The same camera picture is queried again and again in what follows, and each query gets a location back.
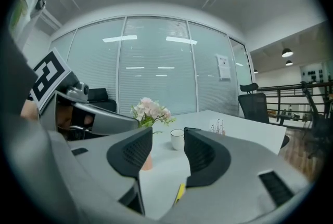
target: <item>glass wall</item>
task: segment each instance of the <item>glass wall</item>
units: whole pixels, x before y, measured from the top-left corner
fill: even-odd
[[[73,41],[75,31],[70,32],[56,40],[54,40],[50,45],[50,50],[54,47],[57,49],[64,61],[67,61],[69,48]]]
[[[149,97],[174,115],[212,110],[236,116],[239,84],[252,80],[245,47],[231,44],[226,34],[196,23],[127,17],[79,28],[51,48],[80,81],[106,88],[120,114],[131,115],[131,106]]]
[[[172,114],[196,111],[193,57],[186,22],[128,18],[119,60],[120,114],[142,97],[158,100]]]
[[[199,110],[238,115],[235,62],[226,34],[189,24],[195,54]]]
[[[240,91],[239,85],[252,84],[250,62],[245,50],[245,46],[231,38],[230,42],[235,56],[236,72],[238,79],[238,92],[241,95],[243,94],[243,92]]]
[[[116,68],[124,19],[92,24],[78,29],[67,64],[90,88],[106,88],[116,100]]]

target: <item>flower bouquet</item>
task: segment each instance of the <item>flower bouquet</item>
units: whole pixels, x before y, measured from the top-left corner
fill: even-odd
[[[144,97],[137,106],[132,106],[134,118],[139,121],[139,128],[152,127],[155,122],[162,122],[166,125],[175,121],[171,118],[171,112],[166,107],[160,106],[158,101],[152,101],[150,98]]]

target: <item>railing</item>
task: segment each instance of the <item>railing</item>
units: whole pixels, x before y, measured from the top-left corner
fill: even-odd
[[[313,89],[315,87],[318,87],[320,89],[320,92],[314,93]],[[329,94],[332,93],[332,87],[333,87],[333,82],[307,84],[307,88],[311,96],[313,97],[314,102],[318,108],[318,112],[320,114],[328,115],[329,113],[330,103],[328,102],[329,102]],[[291,113],[291,116],[287,117],[287,119],[289,120],[304,121],[304,122],[310,120],[310,115],[311,115],[310,110],[299,110],[299,108],[298,110],[281,109],[281,105],[298,105],[298,106],[304,105],[305,109],[307,106],[310,106],[304,92],[302,91],[301,84],[261,87],[258,88],[257,92],[266,94],[267,110],[271,112],[271,114],[269,113],[269,116],[277,118],[277,122],[279,121],[279,115],[283,115],[283,113],[284,115],[287,113]],[[301,99],[302,97],[305,98],[304,101],[301,102],[297,101],[297,100],[302,100]],[[277,105],[277,109],[271,109],[272,106],[270,105],[275,105],[275,104]],[[296,115],[294,113],[302,113],[302,115],[304,113],[305,117],[300,117],[300,114]]]

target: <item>black chair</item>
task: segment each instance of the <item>black chair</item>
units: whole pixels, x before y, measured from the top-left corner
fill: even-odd
[[[88,101],[90,104],[106,109],[112,112],[117,111],[117,103],[109,99],[105,88],[90,89],[88,93]]]
[[[253,92],[257,89],[258,84],[256,83],[250,85],[241,85],[240,90],[242,92],[247,92],[247,94],[238,96],[239,104],[243,110],[244,117],[247,120],[270,124],[267,111],[266,95],[263,93],[254,94]],[[287,117],[285,115],[278,115],[277,117],[280,118],[279,125],[282,126],[284,120]],[[289,137],[285,135],[281,148],[284,147],[289,142],[289,140]]]
[[[312,128],[311,132],[315,140],[310,141],[314,143],[314,150],[308,156],[312,158],[318,150],[322,150],[324,154],[327,154],[330,150],[332,143],[331,129],[333,128],[332,119],[325,118],[324,115],[319,114],[316,104],[314,103],[312,96],[307,88],[306,82],[301,82],[302,90],[309,102],[312,115]]]

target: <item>orange object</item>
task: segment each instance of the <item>orange object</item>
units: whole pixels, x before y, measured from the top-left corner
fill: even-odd
[[[149,153],[149,156],[147,157],[144,165],[142,166],[141,170],[150,170],[152,169],[152,158],[151,153]]]

